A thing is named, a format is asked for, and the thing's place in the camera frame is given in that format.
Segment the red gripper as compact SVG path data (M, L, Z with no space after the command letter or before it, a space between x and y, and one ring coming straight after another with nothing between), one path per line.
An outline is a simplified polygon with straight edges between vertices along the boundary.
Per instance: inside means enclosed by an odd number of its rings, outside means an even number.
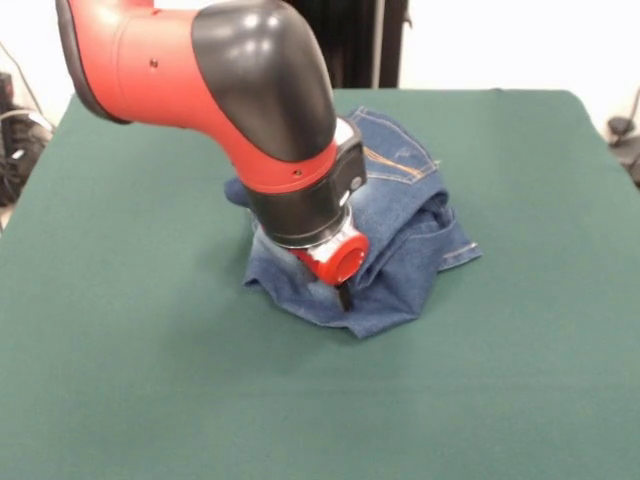
M304 284L317 283L337 285L340 306L343 311L352 310L349 285L345 282L353 277L364 263L369 251L369 241L362 233L334 237L314 248L289 249L303 264L300 279Z

